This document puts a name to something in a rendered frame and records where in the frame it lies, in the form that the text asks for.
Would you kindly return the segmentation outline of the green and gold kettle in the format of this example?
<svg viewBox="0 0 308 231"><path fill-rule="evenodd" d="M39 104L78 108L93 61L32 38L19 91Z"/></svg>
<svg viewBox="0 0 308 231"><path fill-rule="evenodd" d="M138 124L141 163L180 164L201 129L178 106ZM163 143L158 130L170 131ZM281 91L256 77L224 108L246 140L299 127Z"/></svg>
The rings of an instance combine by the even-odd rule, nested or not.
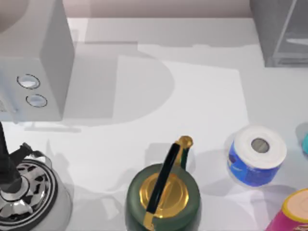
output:
<svg viewBox="0 0 308 231"><path fill-rule="evenodd" d="M193 140L181 136L163 163L152 164L132 179L126 197L127 231L197 231L201 196L186 170Z"/></svg>

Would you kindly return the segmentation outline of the pink can yellow rim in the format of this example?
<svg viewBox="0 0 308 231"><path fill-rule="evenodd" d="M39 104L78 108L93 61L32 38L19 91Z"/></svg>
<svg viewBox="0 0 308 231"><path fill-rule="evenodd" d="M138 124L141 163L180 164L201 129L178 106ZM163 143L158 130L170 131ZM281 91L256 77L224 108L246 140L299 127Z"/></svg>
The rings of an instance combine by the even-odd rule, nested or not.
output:
<svg viewBox="0 0 308 231"><path fill-rule="evenodd" d="M290 194L265 231L308 231L308 188Z"/></svg>

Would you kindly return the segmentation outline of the teal object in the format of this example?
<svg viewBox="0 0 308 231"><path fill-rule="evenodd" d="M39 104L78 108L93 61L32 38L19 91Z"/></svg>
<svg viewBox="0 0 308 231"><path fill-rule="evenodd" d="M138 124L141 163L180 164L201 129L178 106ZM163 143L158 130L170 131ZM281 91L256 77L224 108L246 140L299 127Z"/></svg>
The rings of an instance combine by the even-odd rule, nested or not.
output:
<svg viewBox="0 0 308 231"><path fill-rule="evenodd" d="M306 133L302 139L301 148L303 152L308 155L308 133Z"/></svg>

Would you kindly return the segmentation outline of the toilet paper roll blue wrapper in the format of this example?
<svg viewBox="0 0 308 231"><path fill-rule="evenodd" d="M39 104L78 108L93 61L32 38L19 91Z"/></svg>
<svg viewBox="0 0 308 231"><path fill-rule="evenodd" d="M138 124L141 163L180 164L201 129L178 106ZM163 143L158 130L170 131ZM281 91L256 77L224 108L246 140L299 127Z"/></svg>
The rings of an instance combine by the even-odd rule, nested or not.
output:
<svg viewBox="0 0 308 231"><path fill-rule="evenodd" d="M260 125L239 130L230 146L228 168L245 185L259 187L270 183L287 155L282 137Z"/></svg>

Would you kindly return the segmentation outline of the large microwave knob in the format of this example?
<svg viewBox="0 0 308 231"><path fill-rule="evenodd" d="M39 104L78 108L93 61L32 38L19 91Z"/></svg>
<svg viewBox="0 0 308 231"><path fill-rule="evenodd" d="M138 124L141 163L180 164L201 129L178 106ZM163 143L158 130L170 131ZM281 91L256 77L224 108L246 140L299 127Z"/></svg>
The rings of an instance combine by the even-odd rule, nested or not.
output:
<svg viewBox="0 0 308 231"><path fill-rule="evenodd" d="M40 80L31 74L25 74L17 77L17 83L25 89L36 89L40 86Z"/></svg>

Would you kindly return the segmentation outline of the small microwave knob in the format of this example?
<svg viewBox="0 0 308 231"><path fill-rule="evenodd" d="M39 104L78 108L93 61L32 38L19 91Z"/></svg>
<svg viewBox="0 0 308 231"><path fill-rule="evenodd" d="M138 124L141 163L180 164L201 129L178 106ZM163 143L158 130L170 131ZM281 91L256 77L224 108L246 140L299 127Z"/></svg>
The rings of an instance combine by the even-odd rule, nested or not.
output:
<svg viewBox="0 0 308 231"><path fill-rule="evenodd" d="M26 97L26 102L33 106L33 107L37 107L37 108L42 108L45 107L48 103L47 99L39 94L33 94L30 96Z"/></svg>

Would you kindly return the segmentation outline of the pale microwave oven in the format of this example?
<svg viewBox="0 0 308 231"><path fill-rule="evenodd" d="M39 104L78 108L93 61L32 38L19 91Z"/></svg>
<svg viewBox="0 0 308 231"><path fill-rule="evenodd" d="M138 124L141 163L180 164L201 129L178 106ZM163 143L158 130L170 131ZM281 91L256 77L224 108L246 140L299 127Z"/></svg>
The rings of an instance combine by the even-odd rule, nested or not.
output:
<svg viewBox="0 0 308 231"><path fill-rule="evenodd" d="M74 57L63 0L0 0L0 121L60 121ZM21 87L17 77L25 74L40 86ZM29 105L26 97L33 94L47 105Z"/></svg>

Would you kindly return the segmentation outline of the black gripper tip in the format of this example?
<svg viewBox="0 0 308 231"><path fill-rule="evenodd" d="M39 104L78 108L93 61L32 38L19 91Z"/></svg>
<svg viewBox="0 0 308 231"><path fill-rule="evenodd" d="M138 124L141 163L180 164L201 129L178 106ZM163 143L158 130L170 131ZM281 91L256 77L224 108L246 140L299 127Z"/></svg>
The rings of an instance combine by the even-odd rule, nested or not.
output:
<svg viewBox="0 0 308 231"><path fill-rule="evenodd" d="M9 153L8 153L4 130L3 130L3 126L1 122L0 122L0 158L6 161L9 159Z"/></svg>

